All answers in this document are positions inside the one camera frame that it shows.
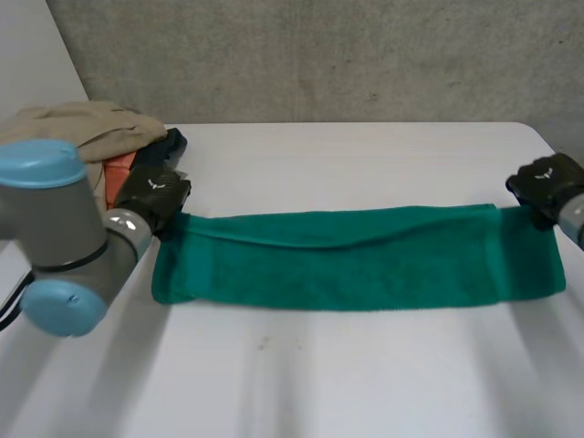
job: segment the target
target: beige cloth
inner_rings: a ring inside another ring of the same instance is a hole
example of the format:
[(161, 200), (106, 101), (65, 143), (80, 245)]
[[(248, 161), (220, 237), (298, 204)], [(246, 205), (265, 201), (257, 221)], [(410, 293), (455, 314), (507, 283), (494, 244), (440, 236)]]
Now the beige cloth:
[(61, 139), (78, 146), (87, 164), (98, 205), (105, 209), (102, 161), (130, 153), (166, 136), (156, 119), (112, 102), (68, 102), (20, 110), (0, 125), (0, 144), (30, 139)]

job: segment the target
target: white table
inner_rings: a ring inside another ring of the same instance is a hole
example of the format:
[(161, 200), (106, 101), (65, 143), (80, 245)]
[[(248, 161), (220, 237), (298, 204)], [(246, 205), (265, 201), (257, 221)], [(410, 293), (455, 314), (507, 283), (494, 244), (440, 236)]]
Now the white table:
[[(515, 123), (179, 128), (185, 211), (206, 216), (510, 205), (506, 177), (551, 153)], [(159, 306), (153, 247), (89, 336), (23, 318), (0, 335), (0, 436), (584, 436), (584, 255), (560, 246), (568, 291), (550, 299), (378, 313)]]

